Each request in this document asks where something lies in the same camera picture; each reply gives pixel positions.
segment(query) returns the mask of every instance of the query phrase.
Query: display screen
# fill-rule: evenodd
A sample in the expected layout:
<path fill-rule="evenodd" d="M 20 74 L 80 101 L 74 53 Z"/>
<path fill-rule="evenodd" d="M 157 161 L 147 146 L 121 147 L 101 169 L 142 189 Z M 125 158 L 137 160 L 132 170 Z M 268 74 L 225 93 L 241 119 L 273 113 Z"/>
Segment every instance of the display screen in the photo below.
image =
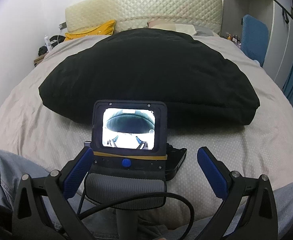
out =
<path fill-rule="evenodd" d="M 103 114 L 102 145 L 152 150 L 155 136 L 154 124 L 153 111 L 108 108 Z"/>

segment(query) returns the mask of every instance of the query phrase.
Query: yellow pillow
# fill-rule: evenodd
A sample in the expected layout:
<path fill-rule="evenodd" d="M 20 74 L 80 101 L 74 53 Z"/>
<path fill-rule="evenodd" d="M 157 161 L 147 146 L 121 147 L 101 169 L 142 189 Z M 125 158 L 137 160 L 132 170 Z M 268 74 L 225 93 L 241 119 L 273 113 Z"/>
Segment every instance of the yellow pillow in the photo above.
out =
<path fill-rule="evenodd" d="M 110 20 L 110 21 L 107 21 L 106 23 L 103 23 L 102 25 L 98 27 L 91 28 L 82 33 L 72 33 L 72 34 L 66 33 L 65 34 L 66 38 L 64 41 L 82 38 L 88 35 L 112 35 L 114 31 L 114 25 L 115 25 L 115 20 Z"/>

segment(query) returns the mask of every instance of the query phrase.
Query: bed sheet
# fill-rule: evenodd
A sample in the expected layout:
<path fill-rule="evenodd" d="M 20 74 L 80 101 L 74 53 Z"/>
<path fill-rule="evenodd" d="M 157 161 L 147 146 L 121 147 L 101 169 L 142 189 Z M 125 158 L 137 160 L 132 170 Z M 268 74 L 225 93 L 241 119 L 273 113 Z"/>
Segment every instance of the bed sheet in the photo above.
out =
<path fill-rule="evenodd" d="M 91 127 L 75 123 L 43 106 L 38 87 L 67 56 L 105 37 L 87 36 L 59 44 L 12 90 L 0 108 L 0 149 L 21 155 L 47 171 L 61 169 L 78 154 L 83 141 L 91 138 Z M 168 182 L 168 192 L 187 198 L 198 220 L 214 214 L 221 203 L 197 164 L 199 147 L 207 146 L 218 160 L 243 176 L 258 178 L 262 173 L 267 174 L 273 189 L 293 182 L 293 108 L 265 71 L 231 41 L 219 37 L 193 38 L 237 64 L 261 102 L 248 126 L 202 126 L 194 130 L 168 131 L 170 144 L 188 149 L 178 174 Z M 143 211 L 140 215 L 168 228 L 179 227 L 189 220 L 188 208 L 172 199 L 167 199 L 165 206 Z"/>

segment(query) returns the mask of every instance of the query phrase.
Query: round blue button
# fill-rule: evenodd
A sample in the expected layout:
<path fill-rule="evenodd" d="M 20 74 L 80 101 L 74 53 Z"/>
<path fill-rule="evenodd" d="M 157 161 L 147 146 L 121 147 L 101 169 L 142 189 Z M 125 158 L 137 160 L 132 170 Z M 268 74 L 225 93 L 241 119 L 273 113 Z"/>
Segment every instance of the round blue button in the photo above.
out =
<path fill-rule="evenodd" d="M 128 167 L 130 167 L 130 166 L 131 166 L 131 160 L 130 160 L 130 159 L 123 159 L 123 160 L 122 160 L 122 166 L 123 166 L 124 168 L 128 168 Z"/>

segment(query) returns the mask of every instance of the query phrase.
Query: bed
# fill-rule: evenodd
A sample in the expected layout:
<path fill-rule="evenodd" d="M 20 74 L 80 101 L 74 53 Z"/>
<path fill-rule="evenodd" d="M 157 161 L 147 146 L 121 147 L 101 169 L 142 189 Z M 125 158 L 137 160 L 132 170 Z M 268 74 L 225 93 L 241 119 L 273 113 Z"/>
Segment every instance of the bed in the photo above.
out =
<path fill-rule="evenodd" d="M 220 32 L 222 0 L 86 0 L 65 11 L 68 31 L 83 30 L 106 20 L 117 21 L 117 32 L 143 28 L 152 19 L 169 19 Z M 57 45 L 17 85 L 0 108 L 0 149 L 21 155 L 47 171 L 61 169 L 91 138 L 91 127 L 75 123 L 43 106 L 38 87 L 67 56 L 93 46 L 106 36 L 87 36 Z M 259 97 L 258 108 L 248 126 L 210 126 L 170 129 L 168 143 L 188 149 L 184 164 L 168 182 L 168 192 L 187 198 L 194 206 L 195 219 L 214 214 L 217 199 L 196 161 L 198 148 L 207 146 L 230 170 L 258 178 L 267 174 L 273 189 L 293 182 L 293 108 L 282 91 L 254 61 L 231 41 L 220 37 L 193 36 L 245 73 Z M 140 215 L 156 224 L 177 228 L 188 223 L 186 206 L 167 200 L 159 209 Z"/>

